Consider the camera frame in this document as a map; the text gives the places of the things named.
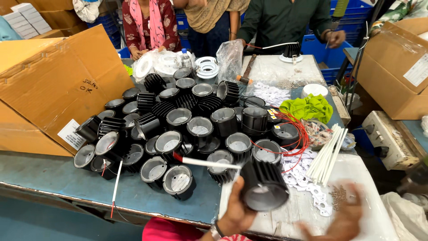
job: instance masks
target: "metal screw pile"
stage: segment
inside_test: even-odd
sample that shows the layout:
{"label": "metal screw pile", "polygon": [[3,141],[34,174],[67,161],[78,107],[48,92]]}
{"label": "metal screw pile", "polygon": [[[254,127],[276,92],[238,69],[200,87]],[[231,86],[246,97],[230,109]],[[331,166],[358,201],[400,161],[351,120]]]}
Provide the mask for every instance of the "metal screw pile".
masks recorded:
{"label": "metal screw pile", "polygon": [[340,188],[337,188],[336,186],[333,187],[334,190],[329,194],[331,194],[331,196],[333,197],[333,209],[335,211],[339,211],[342,202],[346,201],[346,190],[343,188],[342,185],[340,185]]}

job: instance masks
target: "hand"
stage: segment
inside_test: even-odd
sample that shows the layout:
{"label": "hand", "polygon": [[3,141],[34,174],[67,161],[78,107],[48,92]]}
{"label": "hand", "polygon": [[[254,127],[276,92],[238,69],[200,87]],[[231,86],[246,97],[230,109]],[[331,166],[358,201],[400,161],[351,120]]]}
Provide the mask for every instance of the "hand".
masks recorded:
{"label": "hand", "polygon": [[207,0],[189,0],[189,6],[206,7],[208,5]]}
{"label": "hand", "polygon": [[244,179],[239,176],[233,184],[227,204],[227,211],[217,222],[218,228],[226,236],[239,234],[248,230],[256,217],[257,212],[248,209],[239,198],[243,187]]}
{"label": "hand", "polygon": [[245,48],[245,46],[247,45],[247,42],[245,42],[245,40],[243,40],[243,39],[240,39],[241,41],[242,41],[242,45],[244,46],[244,48]]}
{"label": "hand", "polygon": [[325,41],[328,41],[329,48],[339,47],[346,39],[345,31],[340,30],[336,32],[327,32],[324,37]]}
{"label": "hand", "polygon": [[235,40],[235,39],[236,39],[236,34],[235,33],[230,33],[229,41]]}
{"label": "hand", "polygon": [[141,56],[145,53],[147,53],[149,50],[144,49],[142,51],[138,50],[137,48],[131,48],[130,52],[132,55],[132,60],[137,61],[141,58]]}
{"label": "hand", "polygon": [[361,189],[355,184],[347,184],[356,196],[355,203],[344,201],[336,212],[334,221],[330,224],[326,235],[312,236],[304,223],[298,223],[307,241],[349,241],[360,233],[359,220],[363,214],[361,207]]}

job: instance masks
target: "person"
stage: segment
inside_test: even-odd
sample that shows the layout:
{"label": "person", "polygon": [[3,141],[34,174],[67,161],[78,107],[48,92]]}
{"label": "person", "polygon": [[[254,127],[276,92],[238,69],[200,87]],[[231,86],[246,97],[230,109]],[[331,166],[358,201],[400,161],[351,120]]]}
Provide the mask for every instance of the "person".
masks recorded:
{"label": "person", "polygon": [[189,40],[196,57],[215,57],[223,42],[236,39],[239,11],[250,0],[172,0],[183,8],[189,23]]}
{"label": "person", "polygon": [[428,17],[428,0],[396,0],[388,11],[373,23],[370,33],[372,36],[376,35],[386,21],[395,23],[406,18],[423,17]]}
{"label": "person", "polygon": [[[240,193],[244,187],[244,179],[239,176],[233,184],[227,204],[226,213],[213,225],[215,232],[223,234],[221,240],[248,241],[240,235],[252,225],[257,212],[248,209],[240,199]],[[351,192],[355,194],[355,201],[344,201],[340,210],[336,212],[333,222],[330,224],[327,234],[313,236],[304,223],[297,223],[308,241],[349,241],[360,232],[359,220],[363,214],[361,207],[361,188],[353,183],[347,184]],[[179,223],[161,218],[152,218],[143,230],[143,241],[217,241],[219,236],[210,231],[205,234],[190,224]]]}
{"label": "person", "polygon": [[[343,30],[332,30],[329,0],[251,0],[238,39],[244,47],[257,32],[256,47],[268,47],[281,43],[302,42],[306,26],[314,31],[322,43],[330,48],[339,47],[346,38]],[[282,54],[284,46],[255,50],[257,54]]]}
{"label": "person", "polygon": [[122,4],[126,45],[132,59],[152,50],[181,50],[175,11],[169,0],[125,0]]}

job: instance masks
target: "green cloth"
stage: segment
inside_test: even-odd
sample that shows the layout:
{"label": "green cloth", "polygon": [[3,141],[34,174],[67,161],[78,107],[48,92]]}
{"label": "green cloth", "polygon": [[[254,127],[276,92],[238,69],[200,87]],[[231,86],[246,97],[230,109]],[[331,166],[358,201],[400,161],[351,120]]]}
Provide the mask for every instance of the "green cloth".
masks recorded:
{"label": "green cloth", "polygon": [[280,110],[285,113],[282,109],[288,111],[298,120],[318,118],[324,124],[327,124],[333,115],[333,107],[322,95],[313,96],[309,94],[304,99],[284,100]]}
{"label": "green cloth", "polygon": [[126,71],[128,72],[129,76],[131,76],[132,75],[132,68],[126,66],[126,64],[124,64],[123,66],[125,66]]}
{"label": "green cloth", "polygon": [[[256,47],[268,47],[287,42],[302,42],[306,26],[318,40],[324,30],[332,28],[330,0],[251,0],[237,38],[247,43],[256,37]],[[265,54],[282,54],[284,46],[256,49]]]}

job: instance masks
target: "pink scarf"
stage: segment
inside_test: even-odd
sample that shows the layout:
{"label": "pink scarf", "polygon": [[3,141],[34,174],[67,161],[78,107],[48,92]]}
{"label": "pink scarf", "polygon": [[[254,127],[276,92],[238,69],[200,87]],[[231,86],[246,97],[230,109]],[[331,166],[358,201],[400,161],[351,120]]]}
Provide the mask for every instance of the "pink scarf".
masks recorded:
{"label": "pink scarf", "polygon": [[[161,12],[159,11],[158,0],[149,0],[150,11],[150,44],[152,49],[159,48],[165,42],[165,33],[163,31]],[[131,0],[130,7],[131,16],[134,18],[137,30],[140,35],[141,44],[140,51],[146,48],[146,41],[144,40],[143,33],[143,14],[141,13],[140,4],[138,0]]]}

